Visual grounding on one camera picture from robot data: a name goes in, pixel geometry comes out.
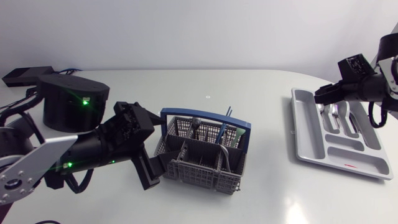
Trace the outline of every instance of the white wall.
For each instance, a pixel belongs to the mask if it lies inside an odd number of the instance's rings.
[[[1,0],[0,76],[57,70],[271,68],[337,81],[398,22],[397,0]]]

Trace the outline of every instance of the blue basket handle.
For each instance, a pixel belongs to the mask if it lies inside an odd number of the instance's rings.
[[[191,110],[191,109],[181,109],[181,108],[163,108],[160,112],[160,117],[166,121],[166,124],[162,125],[162,136],[166,136],[167,134],[167,115],[176,115],[176,116],[191,116],[196,118],[204,118],[210,119],[213,121],[218,121],[221,123],[226,123],[233,125],[237,128],[244,129],[245,132],[245,142],[243,146],[243,151],[245,153],[248,152],[249,147],[249,138],[250,138],[250,130],[251,124],[240,119],[227,117],[221,114],[210,113],[206,111],[199,111],[199,110]]]

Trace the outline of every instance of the green led light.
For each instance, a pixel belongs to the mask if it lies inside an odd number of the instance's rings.
[[[90,103],[90,97],[86,96],[82,98],[83,105],[88,105]]]

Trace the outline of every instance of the metal bracket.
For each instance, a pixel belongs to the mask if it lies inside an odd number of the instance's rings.
[[[52,165],[77,140],[77,135],[46,139],[38,148],[0,173],[0,205],[18,201],[34,191]]]

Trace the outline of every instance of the black device box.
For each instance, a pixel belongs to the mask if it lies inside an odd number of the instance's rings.
[[[51,66],[16,68],[2,78],[8,87],[36,85],[38,76],[53,74]]]
[[[109,87],[73,75],[41,75],[38,94],[44,98],[43,122],[57,131],[92,131],[104,115]]]

